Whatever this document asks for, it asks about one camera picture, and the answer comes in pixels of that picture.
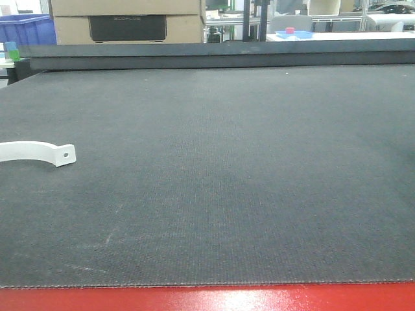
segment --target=cutting table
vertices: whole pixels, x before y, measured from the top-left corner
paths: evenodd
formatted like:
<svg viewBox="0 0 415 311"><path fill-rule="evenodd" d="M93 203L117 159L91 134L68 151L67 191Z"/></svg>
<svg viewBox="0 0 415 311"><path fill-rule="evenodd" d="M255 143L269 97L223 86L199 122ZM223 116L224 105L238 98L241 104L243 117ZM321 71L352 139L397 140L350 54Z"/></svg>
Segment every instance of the cutting table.
<svg viewBox="0 0 415 311"><path fill-rule="evenodd" d="M0 306L411 310L414 88L414 65L349 65L0 90L0 143L77 151L0 163Z"/></svg>

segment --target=blue tray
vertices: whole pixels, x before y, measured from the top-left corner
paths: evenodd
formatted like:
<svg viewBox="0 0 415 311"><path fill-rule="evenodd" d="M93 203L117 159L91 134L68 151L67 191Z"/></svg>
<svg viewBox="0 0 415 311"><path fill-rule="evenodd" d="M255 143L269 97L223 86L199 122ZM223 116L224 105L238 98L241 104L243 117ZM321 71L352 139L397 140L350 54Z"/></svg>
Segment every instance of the blue tray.
<svg viewBox="0 0 415 311"><path fill-rule="evenodd" d="M291 36L296 36L298 39L311 39L314 32L310 31L294 31L294 34L287 34L285 31L276 31L276 35L280 38L287 39Z"/></svg>

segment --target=black metal frame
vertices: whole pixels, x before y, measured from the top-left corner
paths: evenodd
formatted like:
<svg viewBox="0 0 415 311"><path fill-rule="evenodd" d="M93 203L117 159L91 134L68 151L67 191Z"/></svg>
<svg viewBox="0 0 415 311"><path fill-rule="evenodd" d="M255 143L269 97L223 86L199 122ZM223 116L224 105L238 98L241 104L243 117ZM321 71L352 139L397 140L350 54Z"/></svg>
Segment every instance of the black metal frame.
<svg viewBox="0 0 415 311"><path fill-rule="evenodd" d="M33 69L232 68L415 63L415 40L21 47Z"/></svg>

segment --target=green object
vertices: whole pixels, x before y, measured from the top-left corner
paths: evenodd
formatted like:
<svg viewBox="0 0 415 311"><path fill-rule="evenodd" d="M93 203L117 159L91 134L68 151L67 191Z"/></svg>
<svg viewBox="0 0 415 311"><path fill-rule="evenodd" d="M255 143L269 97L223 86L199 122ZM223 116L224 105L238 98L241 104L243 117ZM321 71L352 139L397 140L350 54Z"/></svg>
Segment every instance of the green object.
<svg viewBox="0 0 415 311"><path fill-rule="evenodd" d="M8 56L12 59L13 62L20 60L19 50L12 50L8 52Z"/></svg>

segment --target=white desk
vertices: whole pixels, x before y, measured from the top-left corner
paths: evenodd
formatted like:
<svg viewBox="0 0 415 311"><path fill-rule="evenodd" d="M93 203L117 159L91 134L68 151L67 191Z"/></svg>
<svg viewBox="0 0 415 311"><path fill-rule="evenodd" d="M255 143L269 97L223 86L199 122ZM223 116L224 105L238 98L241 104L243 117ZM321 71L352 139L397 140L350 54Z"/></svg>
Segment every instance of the white desk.
<svg viewBox="0 0 415 311"><path fill-rule="evenodd" d="M415 39L415 32L316 32L311 39L300 41ZM267 41L288 41L276 34L267 34Z"/></svg>
<svg viewBox="0 0 415 311"><path fill-rule="evenodd" d="M15 68L14 62L6 62L4 58L0 58L0 69Z"/></svg>

